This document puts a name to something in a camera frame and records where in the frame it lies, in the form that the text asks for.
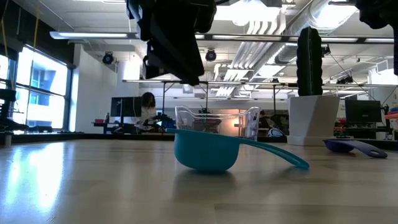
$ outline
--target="blue measuring cup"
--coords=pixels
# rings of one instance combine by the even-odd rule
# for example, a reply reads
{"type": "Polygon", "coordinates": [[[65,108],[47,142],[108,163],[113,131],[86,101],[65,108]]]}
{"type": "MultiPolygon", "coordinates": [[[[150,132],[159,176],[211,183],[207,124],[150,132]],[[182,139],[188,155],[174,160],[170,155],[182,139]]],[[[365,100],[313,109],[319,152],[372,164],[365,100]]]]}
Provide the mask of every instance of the blue measuring cup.
{"type": "Polygon", "coordinates": [[[221,172],[231,168],[238,158],[240,144],[269,151],[302,169],[310,167],[295,154],[261,142],[201,131],[166,129],[166,132],[175,133],[174,154],[177,160],[200,171],[221,172]]]}

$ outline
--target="purple scoop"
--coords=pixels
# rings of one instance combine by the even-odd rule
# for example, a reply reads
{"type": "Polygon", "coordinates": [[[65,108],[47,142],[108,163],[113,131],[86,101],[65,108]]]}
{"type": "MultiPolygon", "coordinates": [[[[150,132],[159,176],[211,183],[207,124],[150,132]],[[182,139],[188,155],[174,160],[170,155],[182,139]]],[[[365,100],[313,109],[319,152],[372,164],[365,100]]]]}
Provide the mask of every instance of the purple scoop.
{"type": "Polygon", "coordinates": [[[324,140],[324,142],[326,147],[333,152],[350,152],[353,149],[357,149],[373,158],[387,158],[388,156],[387,153],[378,147],[361,141],[329,139],[324,140]]]}

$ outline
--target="white planter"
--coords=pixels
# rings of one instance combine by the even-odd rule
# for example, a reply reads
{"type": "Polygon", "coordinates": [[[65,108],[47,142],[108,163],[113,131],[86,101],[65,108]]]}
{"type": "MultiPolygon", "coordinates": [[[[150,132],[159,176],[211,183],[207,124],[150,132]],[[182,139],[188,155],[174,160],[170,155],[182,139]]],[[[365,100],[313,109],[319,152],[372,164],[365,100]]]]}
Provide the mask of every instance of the white planter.
{"type": "Polygon", "coordinates": [[[333,129],[340,98],[334,96],[300,96],[287,100],[289,133],[287,144],[324,146],[333,139],[333,129]]]}

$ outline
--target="computer monitor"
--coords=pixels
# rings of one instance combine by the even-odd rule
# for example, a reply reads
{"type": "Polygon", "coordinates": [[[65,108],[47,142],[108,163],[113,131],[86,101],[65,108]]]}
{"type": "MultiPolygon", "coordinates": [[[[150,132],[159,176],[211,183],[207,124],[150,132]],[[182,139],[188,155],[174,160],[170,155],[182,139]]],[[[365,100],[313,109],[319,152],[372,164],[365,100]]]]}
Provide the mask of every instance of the computer monitor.
{"type": "Polygon", "coordinates": [[[112,117],[141,117],[141,97],[113,97],[112,117]]]}
{"type": "Polygon", "coordinates": [[[380,101],[346,100],[347,122],[381,122],[380,101]]]}

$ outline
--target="clear plastic container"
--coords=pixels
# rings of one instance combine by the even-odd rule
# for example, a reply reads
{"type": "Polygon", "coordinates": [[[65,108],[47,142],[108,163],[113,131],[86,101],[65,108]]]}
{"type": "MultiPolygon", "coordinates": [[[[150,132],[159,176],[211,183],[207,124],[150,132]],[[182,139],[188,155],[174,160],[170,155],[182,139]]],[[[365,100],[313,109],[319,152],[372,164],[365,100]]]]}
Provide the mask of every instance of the clear plastic container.
{"type": "Polygon", "coordinates": [[[186,106],[175,107],[177,129],[204,131],[257,141],[260,108],[239,114],[194,113],[186,106]]]}

